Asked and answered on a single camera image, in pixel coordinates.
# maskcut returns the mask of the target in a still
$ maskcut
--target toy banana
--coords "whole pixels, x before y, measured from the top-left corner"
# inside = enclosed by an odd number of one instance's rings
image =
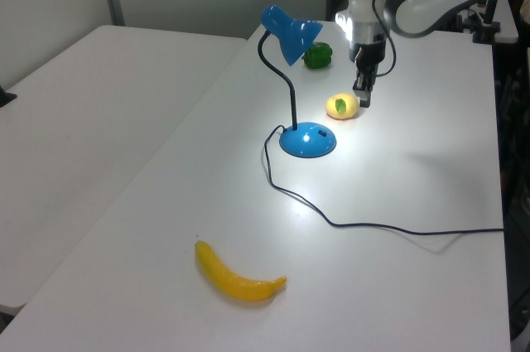
[[[195,243],[195,256],[208,279],[229,296],[246,301],[269,298],[287,281],[285,276],[273,281],[251,280],[230,271],[215,251],[203,241]]]

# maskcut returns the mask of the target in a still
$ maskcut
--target table surface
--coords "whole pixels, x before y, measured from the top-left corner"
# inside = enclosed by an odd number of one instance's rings
[[[0,335],[1,351],[509,351],[502,234],[334,229],[270,187],[263,141],[290,111],[258,59],[262,33]],[[351,89],[348,42],[330,23],[319,40],[334,50],[319,71],[288,68],[276,39],[264,46],[296,86],[299,120],[338,138],[329,156],[304,160],[274,136],[275,181],[339,223],[501,227],[490,47],[396,37],[396,69],[371,108],[341,122],[324,104]],[[258,304],[225,297],[196,265],[198,239],[244,276],[287,275],[287,288]]]
[[[243,39],[100,27],[0,109],[0,311],[16,313],[163,144]]]

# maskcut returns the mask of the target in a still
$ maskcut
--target lamp shade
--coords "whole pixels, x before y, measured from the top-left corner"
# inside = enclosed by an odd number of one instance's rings
[[[270,6],[263,10],[262,25],[280,41],[283,57],[289,66],[309,49],[322,29],[319,22],[289,17],[279,6]]]

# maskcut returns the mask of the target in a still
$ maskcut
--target green bell pepper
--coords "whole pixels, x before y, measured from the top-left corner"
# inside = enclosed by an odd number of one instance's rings
[[[322,69],[331,63],[333,50],[327,43],[313,43],[302,59],[309,69]]]

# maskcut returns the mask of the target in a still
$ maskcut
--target blue desk lamp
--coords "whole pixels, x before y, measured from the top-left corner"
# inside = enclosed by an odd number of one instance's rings
[[[337,143],[335,135],[318,123],[296,121],[295,88],[285,74],[271,65],[263,56],[263,43],[271,33],[280,41],[282,54],[289,66],[293,65],[311,46],[320,33],[322,25],[314,21],[294,20],[280,7],[266,7],[262,13],[262,25],[267,29],[258,43],[258,54],[262,62],[284,79],[291,92],[292,126],[280,136],[280,146],[296,157],[321,157],[330,153]]]

